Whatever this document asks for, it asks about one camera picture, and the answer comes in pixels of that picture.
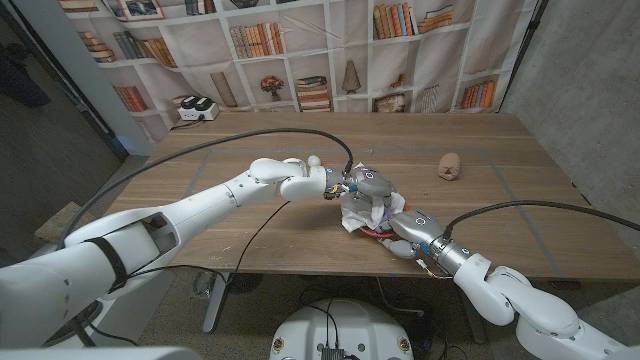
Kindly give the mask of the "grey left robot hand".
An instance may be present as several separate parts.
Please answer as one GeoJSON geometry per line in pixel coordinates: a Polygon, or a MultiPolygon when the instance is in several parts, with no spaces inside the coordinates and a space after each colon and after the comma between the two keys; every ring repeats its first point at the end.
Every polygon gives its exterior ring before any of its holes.
{"type": "Polygon", "coordinates": [[[396,188],[380,172],[359,166],[345,175],[348,190],[340,197],[344,219],[371,228],[383,222],[392,209],[396,188]]]}

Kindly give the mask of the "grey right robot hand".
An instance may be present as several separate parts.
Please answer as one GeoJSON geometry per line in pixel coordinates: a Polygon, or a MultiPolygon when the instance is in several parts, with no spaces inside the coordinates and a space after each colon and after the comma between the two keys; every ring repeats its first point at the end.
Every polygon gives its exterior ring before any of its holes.
{"type": "Polygon", "coordinates": [[[388,221],[388,225],[398,240],[380,237],[378,242],[402,259],[415,258],[418,249],[429,255],[430,246],[441,240],[444,233],[433,217],[418,210],[398,213],[388,221]]]}

